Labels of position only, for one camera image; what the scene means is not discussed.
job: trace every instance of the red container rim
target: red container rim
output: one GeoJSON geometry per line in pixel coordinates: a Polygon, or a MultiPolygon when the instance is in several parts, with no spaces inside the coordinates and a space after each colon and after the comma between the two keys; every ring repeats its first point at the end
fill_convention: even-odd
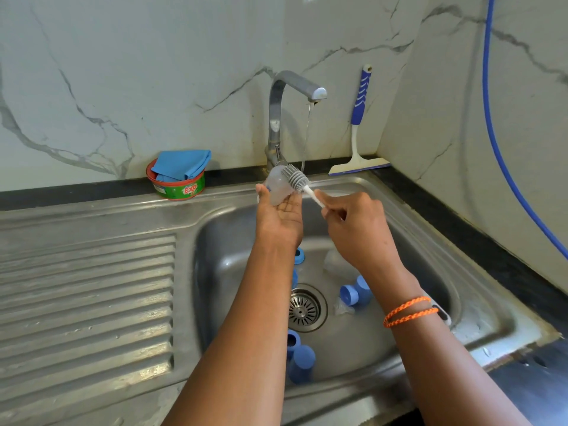
{"type": "Polygon", "coordinates": [[[156,164],[157,160],[158,160],[157,158],[153,159],[150,162],[150,164],[148,164],[146,166],[146,176],[148,177],[149,180],[152,181],[152,183],[154,183],[156,185],[161,185],[163,187],[181,187],[183,185],[188,185],[188,184],[195,182],[199,178],[201,178],[203,176],[203,174],[205,173],[205,170],[204,170],[193,179],[179,180],[178,182],[163,182],[161,180],[157,180],[156,179],[157,173],[152,171],[152,167],[154,167],[154,164],[156,164]]]}

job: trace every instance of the chrome faucet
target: chrome faucet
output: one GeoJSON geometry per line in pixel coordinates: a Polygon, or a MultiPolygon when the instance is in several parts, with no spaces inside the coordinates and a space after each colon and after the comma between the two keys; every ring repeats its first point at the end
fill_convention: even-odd
{"type": "Polygon", "coordinates": [[[264,149],[267,159],[267,168],[271,170],[279,164],[288,164],[280,150],[280,113],[282,112],[282,94],[284,87],[290,85],[296,91],[308,97],[310,103],[317,103],[327,99],[327,91],[314,82],[294,73],[283,70],[276,75],[270,88],[268,102],[268,144],[264,149]]]}

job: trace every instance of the brush head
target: brush head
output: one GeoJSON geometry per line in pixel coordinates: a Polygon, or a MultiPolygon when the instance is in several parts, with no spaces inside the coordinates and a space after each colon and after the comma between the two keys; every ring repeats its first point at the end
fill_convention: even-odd
{"type": "Polygon", "coordinates": [[[309,179],[296,166],[288,164],[283,170],[282,175],[286,177],[292,188],[296,191],[303,191],[309,185],[309,179]]]}

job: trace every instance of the hand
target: hand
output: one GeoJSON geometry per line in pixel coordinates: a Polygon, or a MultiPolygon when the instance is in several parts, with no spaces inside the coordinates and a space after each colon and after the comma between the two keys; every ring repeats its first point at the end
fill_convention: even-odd
{"type": "Polygon", "coordinates": [[[256,185],[259,207],[256,211],[257,241],[276,241],[296,250],[304,236],[302,223],[302,195],[293,193],[278,206],[270,204],[270,192],[262,185],[256,185]]]}
{"type": "Polygon", "coordinates": [[[377,271],[400,269],[402,262],[379,200],[371,200],[367,193],[341,197],[315,193],[325,205],[322,215],[337,251],[365,278],[377,271]]]}

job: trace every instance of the black countertop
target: black countertop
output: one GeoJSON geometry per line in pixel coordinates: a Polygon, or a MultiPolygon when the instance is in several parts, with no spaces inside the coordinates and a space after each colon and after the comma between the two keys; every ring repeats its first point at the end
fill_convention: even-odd
{"type": "MultiPolygon", "coordinates": [[[[327,173],[334,164],[348,160],[333,158],[308,161],[305,173],[327,173]]],[[[394,168],[378,169],[373,173],[521,302],[562,334],[568,334],[568,296],[565,293],[394,168]]],[[[208,171],[205,176],[208,187],[257,182],[264,178],[259,166],[208,171]]],[[[144,178],[6,191],[0,193],[0,211],[110,199],[153,191],[152,185],[144,178]]],[[[533,425],[568,425],[566,340],[559,339],[540,347],[518,361],[493,370],[490,376],[533,425]]],[[[423,422],[416,409],[391,424],[422,425],[423,422]]]]}

